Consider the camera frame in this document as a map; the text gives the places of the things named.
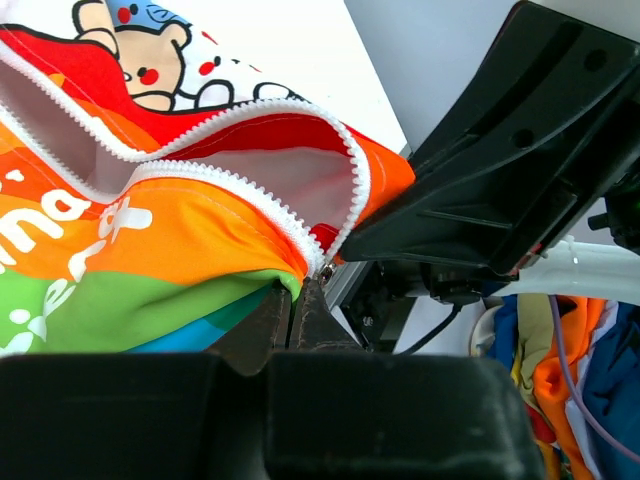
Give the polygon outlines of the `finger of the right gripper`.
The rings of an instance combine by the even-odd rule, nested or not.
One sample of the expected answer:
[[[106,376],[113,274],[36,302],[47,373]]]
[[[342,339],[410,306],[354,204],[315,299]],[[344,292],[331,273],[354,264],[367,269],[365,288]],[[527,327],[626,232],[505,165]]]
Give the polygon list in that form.
[[[637,41],[518,2],[342,257],[515,274],[598,198],[638,196],[638,90]]]

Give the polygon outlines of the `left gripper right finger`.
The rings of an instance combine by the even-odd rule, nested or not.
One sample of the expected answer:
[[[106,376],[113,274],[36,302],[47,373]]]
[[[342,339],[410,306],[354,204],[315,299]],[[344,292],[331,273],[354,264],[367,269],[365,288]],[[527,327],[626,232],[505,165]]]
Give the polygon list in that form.
[[[485,358],[332,350],[305,282],[287,350],[266,368],[264,464],[273,479],[541,479],[522,401]]]

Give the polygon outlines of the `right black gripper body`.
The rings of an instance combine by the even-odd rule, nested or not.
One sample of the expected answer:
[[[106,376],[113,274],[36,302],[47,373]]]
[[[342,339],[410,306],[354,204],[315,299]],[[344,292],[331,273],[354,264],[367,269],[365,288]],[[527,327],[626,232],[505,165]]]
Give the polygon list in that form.
[[[604,298],[639,304],[639,174],[627,175],[606,193],[604,210],[579,222],[575,231],[606,230],[607,244],[578,242],[571,236],[538,256],[513,281],[474,273],[468,279],[437,282],[433,269],[411,262],[376,262],[360,285],[351,287],[344,302],[357,295],[379,295],[374,309],[397,298],[430,296],[444,304],[469,305],[482,297],[547,294]]]

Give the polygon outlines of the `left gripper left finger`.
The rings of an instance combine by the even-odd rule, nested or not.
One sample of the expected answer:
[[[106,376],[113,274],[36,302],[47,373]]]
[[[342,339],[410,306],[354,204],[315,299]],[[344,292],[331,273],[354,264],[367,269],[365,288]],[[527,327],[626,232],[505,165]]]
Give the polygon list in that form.
[[[274,286],[212,351],[10,355],[5,479],[266,479],[264,379],[290,294]]]

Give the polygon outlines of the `red rainbow kids jacket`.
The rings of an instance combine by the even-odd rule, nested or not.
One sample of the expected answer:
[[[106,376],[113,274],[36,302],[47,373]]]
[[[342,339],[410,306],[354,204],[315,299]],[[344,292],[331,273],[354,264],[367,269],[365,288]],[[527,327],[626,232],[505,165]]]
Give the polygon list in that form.
[[[1,5],[1,353],[202,351],[415,180],[151,1]]]

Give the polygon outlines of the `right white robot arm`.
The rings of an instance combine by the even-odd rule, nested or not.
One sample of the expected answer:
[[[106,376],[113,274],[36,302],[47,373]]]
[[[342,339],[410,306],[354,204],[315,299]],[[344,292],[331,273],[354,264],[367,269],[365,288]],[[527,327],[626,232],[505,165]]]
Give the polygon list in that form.
[[[639,300],[639,5],[350,1],[414,184],[347,239],[404,292]]]

